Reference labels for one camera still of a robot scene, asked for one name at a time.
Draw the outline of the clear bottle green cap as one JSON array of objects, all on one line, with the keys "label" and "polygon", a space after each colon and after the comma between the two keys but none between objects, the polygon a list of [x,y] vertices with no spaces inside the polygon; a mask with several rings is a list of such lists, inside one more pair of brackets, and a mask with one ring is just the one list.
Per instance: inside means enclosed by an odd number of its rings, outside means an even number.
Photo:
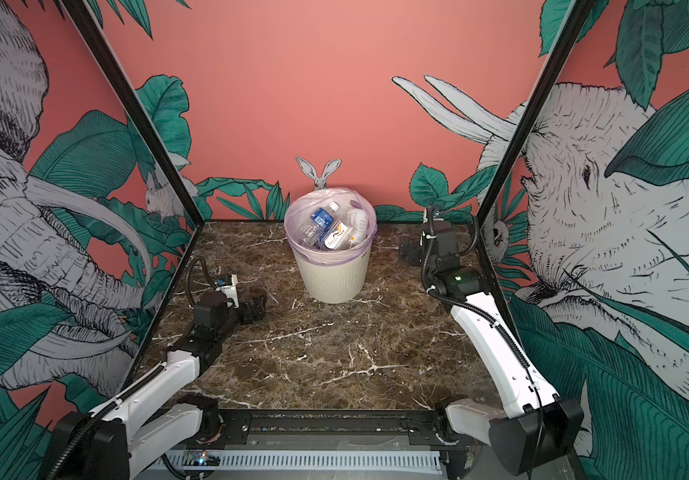
[{"label": "clear bottle green cap", "polygon": [[369,219],[367,213],[360,208],[351,208],[346,215],[347,225],[352,227],[347,247],[354,248],[364,242],[368,234]]}]

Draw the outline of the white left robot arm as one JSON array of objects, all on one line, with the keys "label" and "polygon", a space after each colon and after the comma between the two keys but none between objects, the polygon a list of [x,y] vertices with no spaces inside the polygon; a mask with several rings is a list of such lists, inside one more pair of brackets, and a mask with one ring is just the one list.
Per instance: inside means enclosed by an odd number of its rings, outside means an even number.
[{"label": "white left robot arm", "polygon": [[194,301],[188,332],[166,358],[128,388],[88,413],[72,412],[54,431],[40,479],[134,479],[184,440],[210,444],[224,433],[218,400],[186,395],[162,406],[208,371],[236,328],[266,317],[266,294],[242,296],[234,285]]}]

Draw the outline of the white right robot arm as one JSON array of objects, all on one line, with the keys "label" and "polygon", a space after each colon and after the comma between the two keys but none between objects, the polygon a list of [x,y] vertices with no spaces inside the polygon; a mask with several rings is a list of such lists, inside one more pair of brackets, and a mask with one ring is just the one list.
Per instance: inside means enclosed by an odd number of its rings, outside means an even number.
[{"label": "white right robot arm", "polygon": [[420,240],[400,253],[421,267],[425,292],[448,307],[475,347],[497,389],[502,408],[470,399],[450,402],[444,413],[450,430],[490,446],[509,473],[529,473],[566,456],[584,412],[564,398],[538,371],[507,326],[486,279],[461,262],[454,226],[426,218]]}]

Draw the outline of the white label tall bottle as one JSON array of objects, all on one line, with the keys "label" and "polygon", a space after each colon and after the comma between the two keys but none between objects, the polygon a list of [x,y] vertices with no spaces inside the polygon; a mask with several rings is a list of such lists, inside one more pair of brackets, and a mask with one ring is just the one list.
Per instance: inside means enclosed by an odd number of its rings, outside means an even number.
[{"label": "white label tall bottle", "polygon": [[352,238],[354,227],[345,221],[338,220],[320,240],[320,248],[324,250],[342,250],[346,248]]}]

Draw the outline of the blue label bottle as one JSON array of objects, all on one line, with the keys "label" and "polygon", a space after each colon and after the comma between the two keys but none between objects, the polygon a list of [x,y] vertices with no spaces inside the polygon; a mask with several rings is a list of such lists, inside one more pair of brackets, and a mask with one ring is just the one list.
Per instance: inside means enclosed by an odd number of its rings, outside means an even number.
[{"label": "blue label bottle", "polygon": [[326,236],[330,227],[336,222],[338,210],[340,210],[340,204],[334,201],[316,208],[298,230],[300,245],[306,248],[318,247],[320,240]]}]

